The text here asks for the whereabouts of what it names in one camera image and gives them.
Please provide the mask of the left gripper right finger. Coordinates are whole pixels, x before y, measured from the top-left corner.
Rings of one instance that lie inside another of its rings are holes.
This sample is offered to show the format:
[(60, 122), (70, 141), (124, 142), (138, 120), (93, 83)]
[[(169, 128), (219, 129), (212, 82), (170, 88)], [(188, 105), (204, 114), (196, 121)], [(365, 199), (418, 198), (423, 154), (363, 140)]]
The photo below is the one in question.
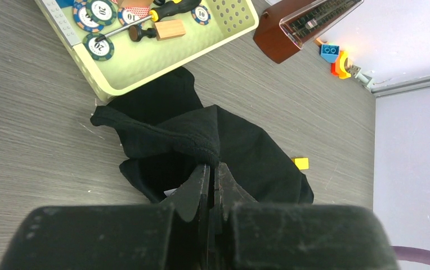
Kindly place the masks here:
[(234, 233), (230, 211), (237, 204), (255, 202), (237, 183), (227, 164), (214, 170), (214, 269), (231, 269), (234, 257)]

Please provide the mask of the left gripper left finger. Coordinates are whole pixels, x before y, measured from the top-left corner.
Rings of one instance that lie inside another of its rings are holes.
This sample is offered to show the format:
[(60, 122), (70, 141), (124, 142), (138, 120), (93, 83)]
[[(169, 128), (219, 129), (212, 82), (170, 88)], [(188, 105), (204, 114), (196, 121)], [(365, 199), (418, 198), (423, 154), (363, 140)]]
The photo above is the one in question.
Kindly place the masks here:
[(189, 178), (162, 201), (174, 207), (167, 269), (207, 269), (210, 166), (198, 165)]

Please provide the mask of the black floral t-shirt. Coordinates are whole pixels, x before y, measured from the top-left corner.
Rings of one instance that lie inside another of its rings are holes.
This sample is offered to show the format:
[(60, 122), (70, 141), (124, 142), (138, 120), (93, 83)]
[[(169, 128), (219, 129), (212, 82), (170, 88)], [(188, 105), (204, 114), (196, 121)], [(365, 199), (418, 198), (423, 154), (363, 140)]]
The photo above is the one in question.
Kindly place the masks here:
[(158, 203), (196, 166), (225, 163), (259, 202), (312, 203), (306, 176), (268, 133), (217, 105), (203, 106), (194, 83), (179, 67), (96, 108), (90, 121), (117, 132), (128, 182)]

